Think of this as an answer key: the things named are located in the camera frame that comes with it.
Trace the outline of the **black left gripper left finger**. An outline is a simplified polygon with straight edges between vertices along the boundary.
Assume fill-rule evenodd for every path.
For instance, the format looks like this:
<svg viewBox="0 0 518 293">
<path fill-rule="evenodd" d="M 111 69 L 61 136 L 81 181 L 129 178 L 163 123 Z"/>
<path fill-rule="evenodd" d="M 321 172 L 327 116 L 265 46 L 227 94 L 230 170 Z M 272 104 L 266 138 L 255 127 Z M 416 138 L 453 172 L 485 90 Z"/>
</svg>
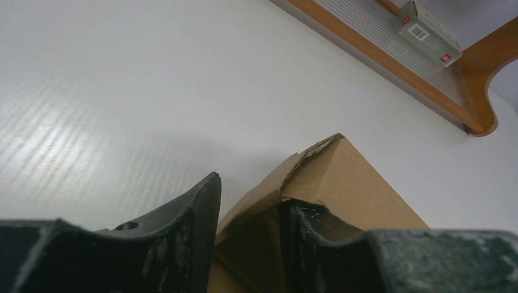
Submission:
<svg viewBox="0 0 518 293">
<path fill-rule="evenodd" d="M 2 292 L 206 292 L 221 202 L 212 172 L 113 230 L 1 221 Z"/>
</svg>

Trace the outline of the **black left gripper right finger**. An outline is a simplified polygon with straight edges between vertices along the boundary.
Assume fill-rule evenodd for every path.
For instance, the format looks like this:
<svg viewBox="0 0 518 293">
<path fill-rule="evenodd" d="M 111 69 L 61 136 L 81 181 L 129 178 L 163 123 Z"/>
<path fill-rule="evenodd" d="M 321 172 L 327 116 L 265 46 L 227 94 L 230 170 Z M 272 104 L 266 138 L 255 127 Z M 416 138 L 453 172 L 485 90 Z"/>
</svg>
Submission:
<svg viewBox="0 0 518 293">
<path fill-rule="evenodd" d="M 288 292 L 517 291 L 507 231 L 364 231 L 299 200 L 280 205 L 279 228 Z"/>
</svg>

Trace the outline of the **brown cardboard box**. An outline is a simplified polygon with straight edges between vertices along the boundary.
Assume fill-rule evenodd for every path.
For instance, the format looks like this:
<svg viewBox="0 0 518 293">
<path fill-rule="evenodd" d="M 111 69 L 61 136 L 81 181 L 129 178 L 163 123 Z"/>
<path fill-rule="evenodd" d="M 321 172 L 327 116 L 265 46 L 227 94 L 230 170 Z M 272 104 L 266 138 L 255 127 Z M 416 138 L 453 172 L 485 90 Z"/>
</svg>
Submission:
<svg viewBox="0 0 518 293">
<path fill-rule="evenodd" d="M 209 292 L 286 292 L 280 205 L 327 208 L 360 230 L 427 224 L 340 133 L 285 159 L 217 226 Z"/>
</svg>

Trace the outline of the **orange wooden shelf rack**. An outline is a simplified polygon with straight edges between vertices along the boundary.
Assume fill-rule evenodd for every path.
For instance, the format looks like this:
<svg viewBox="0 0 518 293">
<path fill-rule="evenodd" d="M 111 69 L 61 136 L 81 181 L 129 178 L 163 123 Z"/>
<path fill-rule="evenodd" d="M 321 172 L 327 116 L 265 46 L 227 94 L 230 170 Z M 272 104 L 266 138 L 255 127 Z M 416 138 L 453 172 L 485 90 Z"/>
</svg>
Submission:
<svg viewBox="0 0 518 293">
<path fill-rule="evenodd" d="M 277 1 L 309 28 L 475 137 L 494 132 L 494 76 L 517 60 L 517 20 L 507 21 L 439 68 L 396 31 L 391 1 Z"/>
</svg>

